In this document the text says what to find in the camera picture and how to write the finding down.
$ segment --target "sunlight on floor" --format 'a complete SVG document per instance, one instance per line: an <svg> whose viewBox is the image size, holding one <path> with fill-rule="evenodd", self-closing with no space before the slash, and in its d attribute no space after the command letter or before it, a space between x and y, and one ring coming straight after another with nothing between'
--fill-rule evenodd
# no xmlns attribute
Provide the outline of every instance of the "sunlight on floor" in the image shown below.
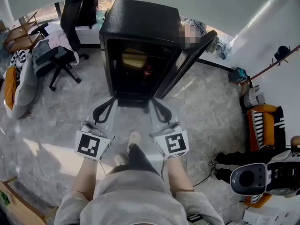
<svg viewBox="0 0 300 225"><path fill-rule="evenodd" d="M25 144L29 147L30 151L34 156L38 156L39 144L34 141L30 141L26 138L23 138L23 141ZM77 176L81 164L83 162L83 157L78 156L74 153L74 150L71 148L63 148L54 146L47 143L42 143L41 146L50 154L52 154L57 161L60 163L60 173L71 175L71 176ZM106 173L111 171L113 168L111 166L108 166L106 164L102 163L102 166ZM105 177L105 174L103 172L103 169L101 165L98 163L97 167L97 180L101 180Z"/></svg>

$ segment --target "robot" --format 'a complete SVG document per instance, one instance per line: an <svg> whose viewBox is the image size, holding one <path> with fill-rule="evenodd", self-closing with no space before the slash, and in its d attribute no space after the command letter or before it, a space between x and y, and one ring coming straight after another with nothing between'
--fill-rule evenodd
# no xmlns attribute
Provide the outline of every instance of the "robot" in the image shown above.
<svg viewBox="0 0 300 225"><path fill-rule="evenodd" d="M230 185L234 192L245 196L297 195L300 192L300 154L286 150L267 164L241 166L232 172Z"/></svg>
<svg viewBox="0 0 300 225"><path fill-rule="evenodd" d="M101 161L115 137L113 123L117 107L116 97L106 97L92 105L86 120L76 132L76 154ZM148 110L153 126L149 135L161 153L164 163L167 159L186 154L189 150L188 136L181 127L176 110L158 98L149 100Z"/></svg>

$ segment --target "gray sweatshirt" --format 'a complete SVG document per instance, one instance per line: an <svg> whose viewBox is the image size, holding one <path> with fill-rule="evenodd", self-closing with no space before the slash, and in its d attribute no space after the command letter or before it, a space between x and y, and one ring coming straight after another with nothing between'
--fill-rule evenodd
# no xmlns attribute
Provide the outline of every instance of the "gray sweatshirt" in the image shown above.
<svg viewBox="0 0 300 225"><path fill-rule="evenodd" d="M128 170L107 175L88 201L67 194L54 225L188 225L199 214L212 225L224 225L203 193L178 192L174 199L164 181L152 172Z"/></svg>

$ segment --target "fridge door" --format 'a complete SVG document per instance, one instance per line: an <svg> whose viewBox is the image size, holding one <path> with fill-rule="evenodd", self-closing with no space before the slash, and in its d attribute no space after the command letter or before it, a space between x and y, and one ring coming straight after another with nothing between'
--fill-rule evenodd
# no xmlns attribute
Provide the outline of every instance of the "fridge door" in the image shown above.
<svg viewBox="0 0 300 225"><path fill-rule="evenodd" d="M169 91L176 85L182 76L190 69L196 60L204 53L210 43L217 37L217 32L212 30L203 35L197 43L189 50L183 50L174 66L168 72L163 82L160 84L155 97L163 99Z"/></svg>

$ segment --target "blue object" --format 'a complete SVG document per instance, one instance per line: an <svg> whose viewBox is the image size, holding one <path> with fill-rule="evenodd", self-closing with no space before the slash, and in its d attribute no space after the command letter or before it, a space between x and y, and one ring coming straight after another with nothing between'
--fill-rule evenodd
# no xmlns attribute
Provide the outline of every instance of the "blue object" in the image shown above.
<svg viewBox="0 0 300 225"><path fill-rule="evenodd" d="M247 80L247 73L244 69L237 67L232 73L228 75L231 82L242 82Z"/></svg>
<svg viewBox="0 0 300 225"><path fill-rule="evenodd" d="M103 19L104 19L104 13L102 10L99 10L96 12L96 21L97 21L97 27L101 28L103 24Z"/></svg>

